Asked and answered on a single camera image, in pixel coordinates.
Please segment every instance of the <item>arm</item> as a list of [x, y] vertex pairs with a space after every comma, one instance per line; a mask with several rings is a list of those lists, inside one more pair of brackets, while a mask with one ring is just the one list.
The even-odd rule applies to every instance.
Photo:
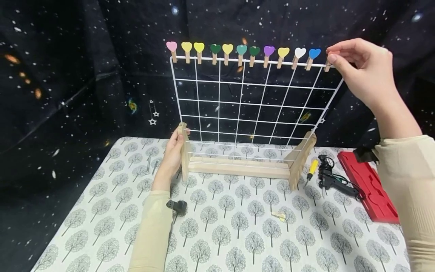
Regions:
[[435, 266], [435, 142], [422, 135], [394, 84], [392, 54], [361, 39], [328, 48], [352, 93], [378, 121], [380, 144], [375, 147], [382, 186], [402, 225], [411, 271]]
[[137, 231], [128, 272], [163, 272], [166, 260], [172, 209], [171, 179], [180, 167], [184, 139], [175, 130], [166, 145], [165, 155], [154, 178], [151, 193], [144, 203], [142, 221]]

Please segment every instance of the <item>tree print tablecloth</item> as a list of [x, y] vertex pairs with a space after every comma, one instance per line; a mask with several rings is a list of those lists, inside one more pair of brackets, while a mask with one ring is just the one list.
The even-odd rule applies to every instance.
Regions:
[[[124, 137], [116, 142], [33, 271], [127, 271], [142, 205], [167, 140]], [[197, 143], [208, 156], [283, 158], [282, 146], [239, 144], [235, 150]], [[316, 147], [298, 189], [284, 180], [191, 173], [174, 177], [171, 196], [188, 202], [174, 213], [167, 272], [405, 272], [405, 242], [398, 225], [373, 223], [361, 203], [331, 189], [325, 199], [311, 160], [326, 154], [334, 171], [342, 148]], [[283, 222], [271, 212], [285, 214]]]

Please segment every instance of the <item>beige sleeve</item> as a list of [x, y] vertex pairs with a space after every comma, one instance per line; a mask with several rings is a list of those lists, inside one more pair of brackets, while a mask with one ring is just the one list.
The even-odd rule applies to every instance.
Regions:
[[434, 139], [385, 139], [375, 154], [382, 186], [399, 215], [411, 271], [435, 271]]
[[172, 224], [169, 200], [168, 191], [151, 191], [145, 200], [128, 272], [163, 272]]

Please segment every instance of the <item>screwdriver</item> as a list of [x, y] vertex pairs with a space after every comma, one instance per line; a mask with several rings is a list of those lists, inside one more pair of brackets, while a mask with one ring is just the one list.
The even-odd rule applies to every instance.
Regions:
[[308, 175], [307, 175], [307, 182], [305, 183], [304, 188], [307, 186], [307, 183], [313, 177], [314, 171], [316, 171], [316, 168], [317, 168], [318, 164], [319, 164], [318, 160], [313, 160], [313, 162], [311, 163], [310, 170], [308, 171]]

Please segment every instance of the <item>person's left hand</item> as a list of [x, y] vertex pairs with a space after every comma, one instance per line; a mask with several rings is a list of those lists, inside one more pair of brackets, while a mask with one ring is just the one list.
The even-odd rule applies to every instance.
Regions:
[[166, 151], [156, 176], [163, 175], [171, 179], [177, 173], [181, 165], [181, 147], [184, 140], [183, 135], [178, 133], [177, 127], [166, 144]]

